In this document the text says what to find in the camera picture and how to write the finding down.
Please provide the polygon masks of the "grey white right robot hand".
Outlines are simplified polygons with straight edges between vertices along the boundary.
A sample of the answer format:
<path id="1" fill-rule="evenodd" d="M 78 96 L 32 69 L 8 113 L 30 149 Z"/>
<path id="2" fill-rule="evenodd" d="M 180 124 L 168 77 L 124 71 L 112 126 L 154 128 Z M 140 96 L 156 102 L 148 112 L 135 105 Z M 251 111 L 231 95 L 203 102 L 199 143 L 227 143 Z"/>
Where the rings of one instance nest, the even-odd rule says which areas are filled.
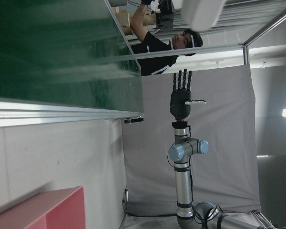
<path id="1" fill-rule="evenodd" d="M 179 70 L 173 76 L 173 91 L 170 97 L 170 113 L 176 121 L 182 121 L 189 116 L 192 104 L 206 104 L 206 100 L 191 99 L 192 71 Z"/>

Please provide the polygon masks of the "grey white left robot hand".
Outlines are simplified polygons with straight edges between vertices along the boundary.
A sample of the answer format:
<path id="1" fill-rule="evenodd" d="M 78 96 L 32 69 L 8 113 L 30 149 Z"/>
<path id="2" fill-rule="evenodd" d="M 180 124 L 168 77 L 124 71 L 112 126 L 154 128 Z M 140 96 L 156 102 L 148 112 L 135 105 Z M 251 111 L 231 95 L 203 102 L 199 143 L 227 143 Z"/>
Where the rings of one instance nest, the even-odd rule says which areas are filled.
<path id="1" fill-rule="evenodd" d="M 182 18 L 193 31 L 208 30 L 218 21 L 225 3 L 225 0 L 184 0 Z"/>

